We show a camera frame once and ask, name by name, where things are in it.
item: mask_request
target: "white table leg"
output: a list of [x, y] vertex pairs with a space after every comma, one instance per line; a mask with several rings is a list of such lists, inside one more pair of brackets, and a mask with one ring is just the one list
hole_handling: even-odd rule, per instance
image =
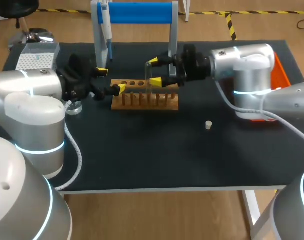
[[186, 0], [182, 0], [183, 1], [183, 6], [184, 6], [184, 13], [186, 14]]
[[246, 208], [246, 215], [251, 228], [260, 217], [260, 210], [258, 209], [254, 190], [242, 191], [242, 195]]
[[191, 0], [186, 0], [186, 10], [185, 10], [185, 21], [188, 22], [188, 16], [190, 15], [190, 4]]
[[270, 208], [273, 200], [260, 215], [254, 190], [242, 191], [242, 195], [250, 225], [251, 240], [262, 240], [271, 230]]

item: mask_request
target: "wooden test tube rack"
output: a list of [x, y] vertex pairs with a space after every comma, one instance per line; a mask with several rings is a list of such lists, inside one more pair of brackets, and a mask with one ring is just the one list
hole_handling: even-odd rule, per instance
[[123, 93], [120, 96], [114, 96], [112, 100], [112, 110], [178, 110], [178, 86], [170, 85], [172, 93], [152, 93], [146, 94], [145, 80], [111, 80], [111, 85], [126, 84], [126, 91], [136, 89], [139, 93]]

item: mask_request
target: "chair base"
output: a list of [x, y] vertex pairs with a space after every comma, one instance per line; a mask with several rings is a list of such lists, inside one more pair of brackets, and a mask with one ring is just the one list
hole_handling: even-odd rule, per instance
[[41, 28], [32, 28], [29, 32], [19, 32], [16, 35], [12, 36], [8, 41], [8, 49], [16, 44], [26, 44], [26, 43], [54, 43], [55, 39], [51, 32], [46, 29]]

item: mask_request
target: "white perforated panel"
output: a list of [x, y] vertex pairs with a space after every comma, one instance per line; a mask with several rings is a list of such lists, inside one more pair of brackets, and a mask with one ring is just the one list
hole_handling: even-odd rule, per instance
[[53, 69], [54, 54], [21, 54], [15, 70]]

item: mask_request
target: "hazard tape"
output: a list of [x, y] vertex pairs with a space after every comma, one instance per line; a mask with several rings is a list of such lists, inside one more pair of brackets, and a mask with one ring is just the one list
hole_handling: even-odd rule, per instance
[[304, 14], [304, 11], [193, 11], [189, 15], [224, 15], [224, 14]]
[[38, 9], [38, 10], [36, 10], [37, 12], [42, 12], [42, 13], [72, 13], [72, 14], [91, 14], [91, 12], [90, 11], [83, 11], [83, 10], [64, 10], [64, 9]]
[[[65, 9], [38, 9], [37, 12], [42, 13], [72, 13], [72, 14], [91, 14], [90, 11], [84, 10], [65, 10]], [[225, 14], [304, 14], [304, 11], [193, 11], [189, 15], [225, 15]]]
[[226, 19], [226, 23], [227, 23], [227, 26], [228, 26], [228, 30], [230, 31], [230, 36], [231, 36], [232, 41], [237, 40], [235, 30], [234, 30], [234, 27], [232, 25], [231, 15], [226, 13], [225, 14], [225, 19]]

